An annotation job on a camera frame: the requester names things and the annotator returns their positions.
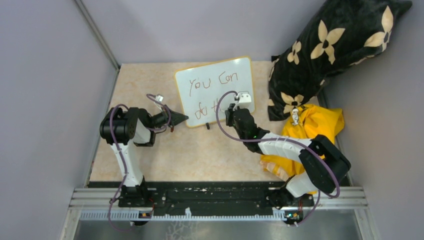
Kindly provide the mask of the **yellow framed whiteboard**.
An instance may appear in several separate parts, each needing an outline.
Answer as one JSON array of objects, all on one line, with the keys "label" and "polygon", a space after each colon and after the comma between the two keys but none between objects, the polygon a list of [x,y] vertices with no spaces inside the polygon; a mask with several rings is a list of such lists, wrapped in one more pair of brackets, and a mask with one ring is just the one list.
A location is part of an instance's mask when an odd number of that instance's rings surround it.
[{"label": "yellow framed whiteboard", "polygon": [[216,111],[219,119],[225,120],[225,110],[236,102],[234,95],[227,95],[220,104],[218,101],[229,91],[249,94],[251,103],[246,107],[251,113],[255,111],[252,61],[248,56],[178,70],[174,79],[189,128],[215,123]]}]

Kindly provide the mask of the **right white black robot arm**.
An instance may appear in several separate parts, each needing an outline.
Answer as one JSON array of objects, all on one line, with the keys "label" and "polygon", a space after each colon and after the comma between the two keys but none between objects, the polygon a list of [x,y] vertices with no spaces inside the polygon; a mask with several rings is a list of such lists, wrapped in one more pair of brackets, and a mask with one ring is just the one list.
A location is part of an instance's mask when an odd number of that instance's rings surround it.
[{"label": "right white black robot arm", "polygon": [[324,135],[299,139],[274,134],[258,127],[247,108],[231,103],[225,110],[225,124],[238,134],[253,153],[277,156],[300,163],[304,172],[290,177],[281,199],[287,206],[295,206],[307,193],[321,191],[331,194],[351,169],[349,160]]}]

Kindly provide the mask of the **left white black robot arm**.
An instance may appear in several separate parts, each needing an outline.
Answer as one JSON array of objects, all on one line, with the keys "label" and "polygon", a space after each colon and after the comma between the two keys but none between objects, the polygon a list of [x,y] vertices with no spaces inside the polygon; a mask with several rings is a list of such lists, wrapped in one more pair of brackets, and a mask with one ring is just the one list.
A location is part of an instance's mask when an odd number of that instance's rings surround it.
[{"label": "left white black robot arm", "polygon": [[113,197],[121,208],[146,207],[151,201],[145,176],[140,170],[137,147],[152,147],[157,131],[173,129],[189,117],[164,107],[151,115],[144,108],[112,108],[99,126],[102,139],[113,150],[122,175],[118,193]]}]

